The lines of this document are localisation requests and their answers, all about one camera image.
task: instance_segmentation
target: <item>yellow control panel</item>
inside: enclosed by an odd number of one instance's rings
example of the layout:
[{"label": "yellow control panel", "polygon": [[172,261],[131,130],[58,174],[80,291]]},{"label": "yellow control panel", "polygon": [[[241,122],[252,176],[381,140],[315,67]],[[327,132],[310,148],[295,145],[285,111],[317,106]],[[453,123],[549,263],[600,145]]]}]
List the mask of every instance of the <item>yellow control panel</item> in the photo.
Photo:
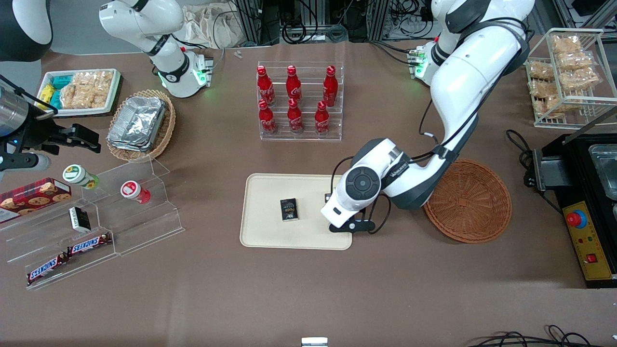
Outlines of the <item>yellow control panel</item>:
[{"label": "yellow control panel", "polygon": [[570,237],[585,279],[610,280],[613,274],[598,240],[585,201],[564,208],[563,215],[566,217]]}]

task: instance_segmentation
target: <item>metal wire rack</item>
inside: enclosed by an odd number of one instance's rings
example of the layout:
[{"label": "metal wire rack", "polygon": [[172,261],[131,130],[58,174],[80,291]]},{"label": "metal wire rack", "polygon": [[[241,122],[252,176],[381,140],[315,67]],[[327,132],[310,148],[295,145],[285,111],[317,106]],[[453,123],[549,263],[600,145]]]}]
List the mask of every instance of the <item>metal wire rack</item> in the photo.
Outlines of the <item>metal wire rack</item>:
[{"label": "metal wire rack", "polygon": [[[588,123],[594,121],[606,112],[617,106],[617,90],[615,82],[608,66],[608,61],[600,36],[602,29],[572,29],[572,28],[553,28],[550,29],[542,39],[534,46],[529,53],[525,70],[527,80],[532,82],[530,62],[538,61],[549,63],[553,67],[557,96],[559,102],[545,110],[544,113],[534,112],[534,126],[542,128],[561,128],[578,130]],[[601,82],[598,85],[576,91],[568,91],[562,88],[559,76],[565,71],[559,69],[555,64],[555,53],[552,48],[552,38],[554,36],[573,36],[576,35],[584,51],[592,51],[597,66],[595,67]],[[531,95],[532,104],[538,99]],[[576,111],[566,111],[564,117],[551,118],[551,114],[562,106],[572,106]],[[615,116],[610,116],[597,125],[616,125]]]}]

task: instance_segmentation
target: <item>small black box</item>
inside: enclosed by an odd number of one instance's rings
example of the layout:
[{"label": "small black box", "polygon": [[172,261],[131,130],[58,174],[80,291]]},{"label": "small black box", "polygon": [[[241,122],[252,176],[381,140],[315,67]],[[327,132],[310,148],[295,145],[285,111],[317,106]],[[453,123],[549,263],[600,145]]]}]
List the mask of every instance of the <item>small black box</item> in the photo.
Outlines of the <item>small black box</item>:
[{"label": "small black box", "polygon": [[89,233],[91,231],[90,219],[86,211],[79,207],[71,207],[68,210],[68,214],[71,217],[71,226],[75,231],[80,233]]},{"label": "small black box", "polygon": [[298,207],[296,206],[295,198],[281,200],[281,215],[283,216],[283,222],[298,220]]}]

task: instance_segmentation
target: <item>cookie box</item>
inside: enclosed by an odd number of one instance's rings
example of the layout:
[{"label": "cookie box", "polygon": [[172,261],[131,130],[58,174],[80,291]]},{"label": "cookie box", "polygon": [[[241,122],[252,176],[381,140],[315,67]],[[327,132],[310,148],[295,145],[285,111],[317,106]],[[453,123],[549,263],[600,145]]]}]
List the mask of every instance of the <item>cookie box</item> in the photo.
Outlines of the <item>cookie box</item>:
[{"label": "cookie box", "polygon": [[71,198],[71,188],[53,178],[44,178],[0,196],[0,224]]}]

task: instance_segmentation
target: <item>small jar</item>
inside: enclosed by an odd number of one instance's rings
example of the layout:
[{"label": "small jar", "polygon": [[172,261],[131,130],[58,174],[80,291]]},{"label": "small jar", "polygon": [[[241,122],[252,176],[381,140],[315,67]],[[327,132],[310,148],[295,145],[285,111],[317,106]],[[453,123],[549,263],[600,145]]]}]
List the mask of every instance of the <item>small jar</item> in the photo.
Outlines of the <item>small jar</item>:
[{"label": "small jar", "polygon": [[62,172],[65,181],[83,187],[84,189],[95,189],[99,184],[99,178],[86,171],[83,166],[71,164]]},{"label": "small jar", "polygon": [[126,199],[135,200],[140,204],[147,204],[151,197],[150,191],[135,181],[125,182],[120,188],[120,194]]}]

